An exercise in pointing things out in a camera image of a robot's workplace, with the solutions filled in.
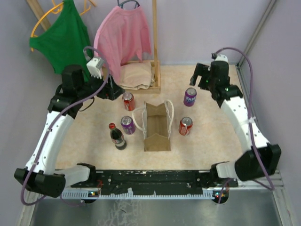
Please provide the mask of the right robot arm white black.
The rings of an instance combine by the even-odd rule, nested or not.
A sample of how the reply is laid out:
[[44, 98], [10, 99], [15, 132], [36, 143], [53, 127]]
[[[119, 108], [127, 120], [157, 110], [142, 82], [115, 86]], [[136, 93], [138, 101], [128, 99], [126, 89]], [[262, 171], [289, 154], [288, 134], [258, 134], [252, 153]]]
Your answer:
[[275, 173], [280, 156], [279, 145], [272, 145], [260, 132], [254, 119], [248, 117], [243, 93], [237, 85], [230, 83], [229, 64], [223, 60], [212, 61], [210, 65], [197, 63], [190, 79], [211, 93], [219, 108], [230, 120], [239, 139], [242, 155], [236, 161], [216, 163], [210, 169], [210, 181], [221, 186], [227, 178], [241, 181], [255, 180]]

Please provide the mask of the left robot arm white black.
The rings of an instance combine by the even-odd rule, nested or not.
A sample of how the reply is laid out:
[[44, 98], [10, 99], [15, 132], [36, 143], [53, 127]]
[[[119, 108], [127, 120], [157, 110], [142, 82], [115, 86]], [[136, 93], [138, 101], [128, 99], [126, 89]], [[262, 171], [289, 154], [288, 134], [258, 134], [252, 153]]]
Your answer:
[[80, 65], [66, 66], [61, 77], [62, 84], [50, 100], [45, 127], [35, 151], [26, 166], [17, 168], [14, 173], [22, 185], [20, 198], [25, 205], [25, 191], [57, 198], [67, 187], [79, 184], [92, 187], [97, 183], [96, 168], [91, 164], [78, 163], [71, 168], [56, 170], [58, 153], [83, 102], [94, 97], [115, 100], [125, 92], [110, 73], [104, 78], [97, 74], [85, 82]]

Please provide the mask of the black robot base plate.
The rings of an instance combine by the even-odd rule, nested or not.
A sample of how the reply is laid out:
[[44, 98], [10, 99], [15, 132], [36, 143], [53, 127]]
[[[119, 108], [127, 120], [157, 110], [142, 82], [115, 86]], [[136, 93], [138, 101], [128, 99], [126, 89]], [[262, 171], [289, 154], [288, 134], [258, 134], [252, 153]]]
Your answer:
[[99, 188], [101, 194], [202, 194], [203, 189], [218, 188], [225, 179], [217, 179], [208, 170], [120, 170], [96, 169], [87, 181], [72, 188]]

